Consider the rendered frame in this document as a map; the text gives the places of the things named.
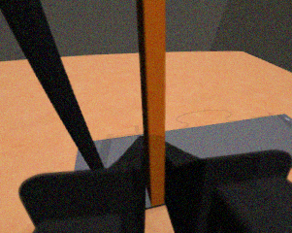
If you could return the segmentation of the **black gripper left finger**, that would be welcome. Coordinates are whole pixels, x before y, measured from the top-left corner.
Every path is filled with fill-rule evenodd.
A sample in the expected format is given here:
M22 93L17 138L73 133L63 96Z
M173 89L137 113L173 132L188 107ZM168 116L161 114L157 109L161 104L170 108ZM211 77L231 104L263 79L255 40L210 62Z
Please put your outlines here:
M144 136L109 168L37 174L18 195L35 228L41 220L120 215L126 233L145 233Z

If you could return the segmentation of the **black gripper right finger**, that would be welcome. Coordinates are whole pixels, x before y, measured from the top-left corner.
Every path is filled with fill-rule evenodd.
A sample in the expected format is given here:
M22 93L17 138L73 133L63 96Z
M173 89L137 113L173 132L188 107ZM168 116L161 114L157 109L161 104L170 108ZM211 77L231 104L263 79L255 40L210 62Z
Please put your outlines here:
M227 183L283 176L291 154L283 150L200 158L165 141L165 206L175 233L206 233L213 191Z

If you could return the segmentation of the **orange-brown handle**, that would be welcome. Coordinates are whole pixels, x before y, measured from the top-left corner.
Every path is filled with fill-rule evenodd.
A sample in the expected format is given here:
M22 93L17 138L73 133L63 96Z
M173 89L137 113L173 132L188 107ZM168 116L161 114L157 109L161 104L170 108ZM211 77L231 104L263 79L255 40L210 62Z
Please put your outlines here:
M136 0L146 190L151 207L165 203L165 0Z

